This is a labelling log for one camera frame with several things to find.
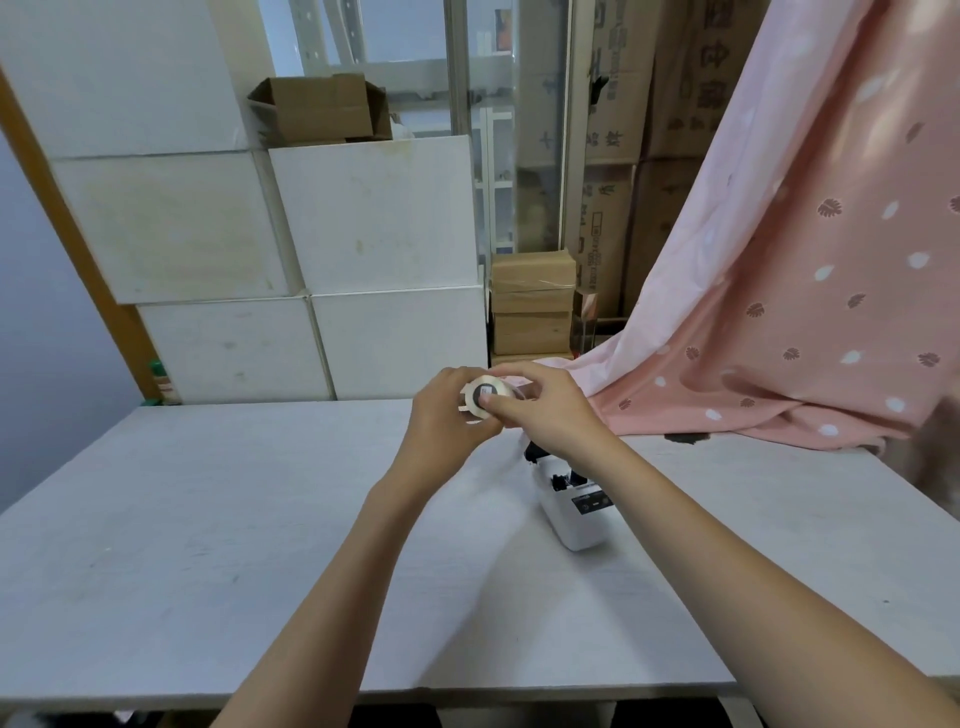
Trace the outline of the small taped cardboard box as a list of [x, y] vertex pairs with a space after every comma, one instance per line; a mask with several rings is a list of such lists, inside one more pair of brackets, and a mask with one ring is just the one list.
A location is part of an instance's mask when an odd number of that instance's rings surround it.
[[574, 289], [539, 289], [509, 292], [491, 292], [490, 311], [493, 315], [570, 315]]
[[495, 356], [548, 355], [570, 350], [572, 316], [565, 312], [494, 313]]
[[494, 294], [573, 288], [577, 265], [564, 250], [498, 253], [493, 256], [489, 288]]

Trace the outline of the person's left hand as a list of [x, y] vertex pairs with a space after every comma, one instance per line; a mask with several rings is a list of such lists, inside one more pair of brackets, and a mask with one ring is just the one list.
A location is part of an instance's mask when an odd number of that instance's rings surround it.
[[468, 420], [457, 409], [460, 389], [484, 375], [481, 368], [445, 368], [415, 394], [385, 480], [428, 499], [462, 469], [481, 444], [470, 444], [465, 437]]

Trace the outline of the white label tape roll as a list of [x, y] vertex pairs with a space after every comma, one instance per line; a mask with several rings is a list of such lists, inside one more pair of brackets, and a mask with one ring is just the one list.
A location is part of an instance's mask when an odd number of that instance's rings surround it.
[[462, 385], [458, 412], [469, 422], [480, 422], [490, 418], [491, 414], [482, 406], [482, 399], [486, 396], [516, 400], [522, 398], [522, 393], [504, 379], [484, 374]]

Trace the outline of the green capped bottle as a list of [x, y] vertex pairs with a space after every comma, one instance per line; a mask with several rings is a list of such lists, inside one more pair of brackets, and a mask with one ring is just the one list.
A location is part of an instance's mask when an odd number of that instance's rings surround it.
[[162, 360], [157, 358], [151, 360], [150, 372], [160, 394], [162, 404], [168, 407], [181, 406], [184, 402], [183, 398], [164, 367]]

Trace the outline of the person's right hand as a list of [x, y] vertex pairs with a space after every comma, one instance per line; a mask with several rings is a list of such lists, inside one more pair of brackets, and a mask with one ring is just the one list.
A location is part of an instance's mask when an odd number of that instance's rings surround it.
[[568, 462], [581, 475], [601, 475], [607, 458], [621, 441], [596, 415], [569, 371], [520, 361], [487, 372], [502, 380], [520, 378], [528, 382], [522, 398], [527, 403], [523, 425], [505, 427], [521, 429], [531, 441]]

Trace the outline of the glass partition with metal frame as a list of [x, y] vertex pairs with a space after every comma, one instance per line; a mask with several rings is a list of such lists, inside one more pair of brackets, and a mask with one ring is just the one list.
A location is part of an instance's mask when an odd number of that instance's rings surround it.
[[361, 72], [396, 124], [453, 136], [467, 59], [478, 254], [562, 246], [570, 0], [258, 0], [278, 76]]

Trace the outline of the white label printer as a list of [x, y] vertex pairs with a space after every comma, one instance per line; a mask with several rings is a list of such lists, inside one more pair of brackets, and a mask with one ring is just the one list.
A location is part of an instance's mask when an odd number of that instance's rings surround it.
[[582, 552], [608, 540], [614, 503], [600, 485], [533, 441], [523, 457], [532, 467], [537, 501], [565, 548]]

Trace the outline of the person's right forearm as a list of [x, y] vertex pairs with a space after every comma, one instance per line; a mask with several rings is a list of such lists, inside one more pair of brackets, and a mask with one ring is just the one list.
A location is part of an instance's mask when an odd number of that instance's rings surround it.
[[608, 493], [771, 728], [960, 728], [960, 705], [609, 432], [567, 456]]

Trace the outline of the person's left forearm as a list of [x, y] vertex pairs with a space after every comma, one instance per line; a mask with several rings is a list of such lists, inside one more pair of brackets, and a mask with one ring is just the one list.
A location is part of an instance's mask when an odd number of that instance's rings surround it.
[[391, 468], [210, 728], [347, 728], [391, 580], [414, 525], [446, 480]]

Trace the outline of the large printed cardboard carton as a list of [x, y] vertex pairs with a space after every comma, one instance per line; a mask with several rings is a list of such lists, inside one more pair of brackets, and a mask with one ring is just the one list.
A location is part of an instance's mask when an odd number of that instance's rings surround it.
[[594, 296], [600, 319], [619, 316], [634, 169], [634, 165], [584, 169], [580, 231], [570, 253], [577, 267], [577, 291]]
[[663, 0], [643, 157], [702, 159], [769, 0]]
[[642, 140], [664, 0], [596, 0], [585, 162], [634, 164]]
[[650, 160], [638, 166], [623, 267], [622, 313], [629, 316], [681, 213], [702, 159]]

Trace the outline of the open brown cardboard box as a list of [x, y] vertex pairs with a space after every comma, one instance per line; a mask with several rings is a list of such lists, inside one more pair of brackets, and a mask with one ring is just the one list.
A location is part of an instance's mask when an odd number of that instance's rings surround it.
[[393, 139], [387, 93], [362, 74], [267, 78], [246, 102], [267, 148]]

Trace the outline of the white foam box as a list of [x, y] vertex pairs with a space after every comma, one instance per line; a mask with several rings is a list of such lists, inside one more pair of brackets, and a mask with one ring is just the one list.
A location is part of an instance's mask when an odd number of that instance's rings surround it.
[[312, 294], [479, 282], [467, 136], [274, 148], [269, 154]]
[[138, 305], [185, 405], [335, 399], [305, 295]]
[[52, 168], [120, 305], [305, 288], [267, 151], [62, 159]]
[[211, 0], [0, 0], [0, 70], [49, 160], [249, 147]]
[[489, 365], [481, 284], [312, 295], [335, 396], [409, 399], [445, 368]]

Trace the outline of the pink leaf print curtain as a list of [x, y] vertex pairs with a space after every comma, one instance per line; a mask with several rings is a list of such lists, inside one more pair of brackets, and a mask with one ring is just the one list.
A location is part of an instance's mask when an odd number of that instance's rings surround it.
[[621, 435], [917, 430], [960, 375], [960, 0], [769, 0], [624, 329], [540, 363]]

